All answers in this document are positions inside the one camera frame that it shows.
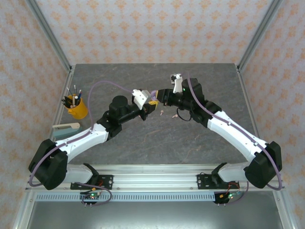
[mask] small object on table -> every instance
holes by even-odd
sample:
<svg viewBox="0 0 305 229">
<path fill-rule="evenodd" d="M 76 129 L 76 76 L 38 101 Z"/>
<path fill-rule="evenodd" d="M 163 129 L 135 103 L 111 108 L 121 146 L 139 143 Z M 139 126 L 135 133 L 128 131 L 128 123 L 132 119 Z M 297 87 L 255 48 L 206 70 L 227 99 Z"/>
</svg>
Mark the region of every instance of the small object on table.
<svg viewBox="0 0 305 229">
<path fill-rule="evenodd" d="M 64 139 L 73 136 L 82 131 L 82 127 L 79 123 L 68 123 L 53 126 L 53 137 L 56 140 Z"/>
<path fill-rule="evenodd" d="M 75 119 L 83 119 L 88 114 L 88 109 L 83 99 L 80 99 L 79 96 L 78 99 L 75 99 L 75 97 L 75 95 L 73 97 L 69 95 L 69 98 L 72 99 L 72 103 L 69 108 L 67 108 L 68 113 Z"/>
</svg>

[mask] black bracket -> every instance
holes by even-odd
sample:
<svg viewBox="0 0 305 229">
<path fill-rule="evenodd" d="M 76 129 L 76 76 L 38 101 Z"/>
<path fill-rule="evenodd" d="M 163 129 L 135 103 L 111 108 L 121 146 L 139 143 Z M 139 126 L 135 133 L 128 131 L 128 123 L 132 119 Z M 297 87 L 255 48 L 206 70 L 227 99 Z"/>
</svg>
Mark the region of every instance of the black bracket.
<svg viewBox="0 0 305 229">
<path fill-rule="evenodd" d="M 229 182 L 222 182 L 220 184 L 216 184 L 213 182 L 212 175 L 211 174 L 198 174 L 197 175 L 197 186 L 198 189 L 228 189 L 229 188 Z M 231 185 L 230 190 L 237 189 L 238 187 L 236 185 Z"/>
<path fill-rule="evenodd" d="M 221 163 L 217 166 L 211 174 L 200 173 L 197 175 L 197 186 L 198 189 L 238 189 L 239 182 L 232 181 L 234 184 L 230 184 L 230 182 L 224 182 L 218 175 L 218 171 L 221 167 L 223 167 L 226 163 Z"/>
<path fill-rule="evenodd" d="M 97 181 L 95 184 L 92 184 L 95 186 L 104 187 L 108 190 L 112 190 L 113 185 L 113 175 L 98 175 Z M 81 186 L 75 183 L 71 183 L 70 186 L 71 190 L 90 190 L 91 187 L 87 186 Z"/>
</svg>

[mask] patterned wallpaper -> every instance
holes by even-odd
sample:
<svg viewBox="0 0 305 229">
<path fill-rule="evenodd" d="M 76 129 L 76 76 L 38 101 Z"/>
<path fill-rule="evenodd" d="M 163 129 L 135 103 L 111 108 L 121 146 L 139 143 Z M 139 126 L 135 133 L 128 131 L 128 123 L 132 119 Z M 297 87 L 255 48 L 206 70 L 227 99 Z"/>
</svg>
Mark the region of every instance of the patterned wallpaper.
<svg viewBox="0 0 305 229">
<path fill-rule="evenodd" d="M 70 64 L 239 63 L 272 0 L 38 0 Z"/>
<path fill-rule="evenodd" d="M 11 229 L 66 78 L 25 0 L 0 1 L 0 228 Z"/>
<path fill-rule="evenodd" d="M 259 133 L 282 147 L 283 179 L 305 227 L 305 4 L 284 0 L 243 78 Z"/>
</svg>

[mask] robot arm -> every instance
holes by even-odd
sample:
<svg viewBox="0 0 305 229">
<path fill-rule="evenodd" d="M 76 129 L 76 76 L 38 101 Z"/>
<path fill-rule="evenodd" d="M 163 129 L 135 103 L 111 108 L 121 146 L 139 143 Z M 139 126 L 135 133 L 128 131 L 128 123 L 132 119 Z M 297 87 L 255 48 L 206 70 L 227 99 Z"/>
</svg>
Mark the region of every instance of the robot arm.
<svg viewBox="0 0 305 229">
<path fill-rule="evenodd" d="M 157 99 L 165 106 L 174 105 L 180 110 L 188 110 L 194 121 L 222 136 L 239 150 L 247 160 L 245 163 L 222 163 L 219 165 L 208 178 L 208 181 L 206 181 L 209 183 L 208 187 L 211 188 L 210 184 L 215 184 L 216 188 L 222 188 L 230 181 L 249 181 L 258 188 L 265 187 L 276 173 L 265 153 L 258 147 L 258 144 L 265 146 L 265 150 L 270 154 L 279 171 L 282 169 L 280 146 L 276 142 L 268 144 L 264 140 L 252 135 L 234 122 L 218 105 L 205 100 L 202 87 L 197 79 L 190 79 L 190 82 L 199 102 L 215 116 L 228 121 L 228 124 L 211 116 L 199 107 L 191 94 L 187 80 L 182 81 L 181 76 L 176 74 L 171 76 L 171 81 L 181 85 L 175 85 L 174 90 L 159 90 L 157 92 Z M 255 143 L 234 128 L 233 125 L 249 135 Z"/>
<path fill-rule="evenodd" d="M 48 152 L 63 145 L 43 161 L 37 169 L 35 177 L 47 190 L 56 188 L 62 182 L 95 185 L 97 176 L 94 174 L 97 172 L 93 167 L 88 164 L 69 165 L 68 163 L 85 150 L 115 137 L 122 130 L 123 123 L 138 116 L 142 120 L 146 120 L 148 114 L 155 108 L 156 102 L 150 101 L 148 91 L 134 90 L 132 104 L 128 104 L 126 97 L 116 96 L 109 105 L 109 110 L 92 128 L 57 142 L 52 142 L 50 139 L 43 141 L 29 165 L 29 171 L 32 172 Z"/>
</svg>

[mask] metal floor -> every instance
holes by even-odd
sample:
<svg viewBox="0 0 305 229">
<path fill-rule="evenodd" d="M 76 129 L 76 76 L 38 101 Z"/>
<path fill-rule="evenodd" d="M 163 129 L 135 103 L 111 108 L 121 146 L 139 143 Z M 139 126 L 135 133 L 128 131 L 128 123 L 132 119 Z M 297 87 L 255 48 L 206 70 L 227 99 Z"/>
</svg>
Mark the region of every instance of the metal floor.
<svg viewBox="0 0 305 229">
<path fill-rule="evenodd" d="M 71 82 L 83 91 L 87 101 L 90 87 L 99 80 L 111 80 L 128 89 L 149 91 L 173 88 L 170 75 L 188 71 L 203 87 L 205 98 L 221 106 L 238 124 L 254 133 L 241 84 L 234 64 L 77 64 Z M 112 85 L 97 86 L 91 98 L 94 121 L 108 110 L 112 99 L 131 95 Z M 135 118 L 123 124 L 123 130 L 112 140 L 96 145 L 71 161 L 92 165 L 159 165 L 159 164 L 219 164 L 244 162 L 244 157 L 218 134 L 194 122 L 172 118 L 175 107 L 159 104 L 144 122 Z M 187 118 L 186 111 L 181 116 Z M 75 120 L 64 110 L 61 123 L 80 122 L 90 126 L 87 116 Z"/>
<path fill-rule="evenodd" d="M 249 192 L 238 204 L 213 202 L 36 202 L 28 229 L 282 229 L 272 192 Z"/>
</svg>

